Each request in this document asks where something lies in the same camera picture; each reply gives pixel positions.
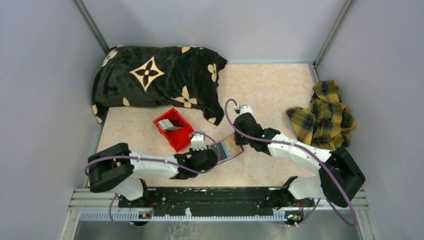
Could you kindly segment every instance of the white wall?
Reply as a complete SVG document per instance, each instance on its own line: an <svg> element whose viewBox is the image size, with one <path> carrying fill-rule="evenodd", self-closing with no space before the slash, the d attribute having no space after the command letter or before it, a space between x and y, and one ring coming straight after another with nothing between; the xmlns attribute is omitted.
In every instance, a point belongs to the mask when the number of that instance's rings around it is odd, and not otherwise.
<svg viewBox="0 0 424 240"><path fill-rule="evenodd" d="M105 55L71 0L0 4L0 238L57 239L100 129Z"/></svg>
<svg viewBox="0 0 424 240"><path fill-rule="evenodd" d="M204 46L230 62L313 61L345 0L83 0L110 47Z"/></svg>
<svg viewBox="0 0 424 240"><path fill-rule="evenodd" d="M357 121L349 151L383 240L423 239L424 1L357 1L320 67Z"/></svg>

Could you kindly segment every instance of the red box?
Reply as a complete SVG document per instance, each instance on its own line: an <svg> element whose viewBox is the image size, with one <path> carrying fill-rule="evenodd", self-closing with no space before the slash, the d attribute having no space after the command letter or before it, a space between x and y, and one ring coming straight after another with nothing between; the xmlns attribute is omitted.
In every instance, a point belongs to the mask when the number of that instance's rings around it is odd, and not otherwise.
<svg viewBox="0 0 424 240"><path fill-rule="evenodd" d="M183 128L175 131L164 131L158 124L158 122L163 119L178 120L182 124ZM190 144L189 134L191 134L194 130L190 123L188 123L175 108L171 108L162 116L156 118L153 123L156 125L159 132L165 136L175 151L179 152L181 149Z"/></svg>

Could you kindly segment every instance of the black pillow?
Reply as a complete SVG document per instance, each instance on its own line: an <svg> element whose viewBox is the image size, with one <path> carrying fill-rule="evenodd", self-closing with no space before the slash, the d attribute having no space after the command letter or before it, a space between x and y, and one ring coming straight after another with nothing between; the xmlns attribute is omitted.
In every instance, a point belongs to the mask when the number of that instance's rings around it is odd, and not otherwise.
<svg viewBox="0 0 424 240"><path fill-rule="evenodd" d="M224 117L218 72L226 64L215 51L198 46L113 47L94 80L94 114L102 123L110 107L173 105L202 110L218 125Z"/></svg>

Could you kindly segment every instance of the robotic arm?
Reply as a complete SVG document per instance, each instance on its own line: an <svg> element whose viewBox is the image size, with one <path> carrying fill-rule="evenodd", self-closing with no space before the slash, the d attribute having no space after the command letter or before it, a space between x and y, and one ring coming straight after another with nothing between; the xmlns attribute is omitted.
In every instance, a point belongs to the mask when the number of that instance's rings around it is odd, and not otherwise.
<svg viewBox="0 0 424 240"><path fill-rule="evenodd" d="M117 157L99 161L110 156ZM113 191L128 201L147 199L147 185L140 178L144 176L179 180L195 178L201 171L212 170L217 162L217 155L212 149L208 149L205 137L199 133L191 137L189 152L172 156L145 155L129 150L127 143L119 143L88 158L90 191L93 193Z"/></svg>
<svg viewBox="0 0 424 240"><path fill-rule="evenodd" d="M320 149L291 139L276 129L263 129L260 124L257 124L252 115L253 111L248 105L236 106L235 111L239 116L235 119L234 126L243 134L254 138L243 136L236 131L235 143L237 145L250 145L257 152L289 159L315 173L316 176L313 177L291 177L284 184L282 189L283 191L288 190L293 198L291 200L325 198L339 207L348 206L334 181L306 150L309 150L325 164L346 192L349 200L352 200L364 184L364 174L345 149L338 148L335 151Z"/></svg>

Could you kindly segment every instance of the plaid cloth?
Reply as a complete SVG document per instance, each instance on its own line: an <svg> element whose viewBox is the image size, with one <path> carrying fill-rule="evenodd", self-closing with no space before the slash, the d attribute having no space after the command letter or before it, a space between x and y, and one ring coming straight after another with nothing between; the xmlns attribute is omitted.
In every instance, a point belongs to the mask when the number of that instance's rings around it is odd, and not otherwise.
<svg viewBox="0 0 424 240"><path fill-rule="evenodd" d="M349 146L349 132L356 122L340 100L337 82L320 81L312 89L314 94L309 109L295 106L285 111L297 139L321 149L336 150Z"/></svg>

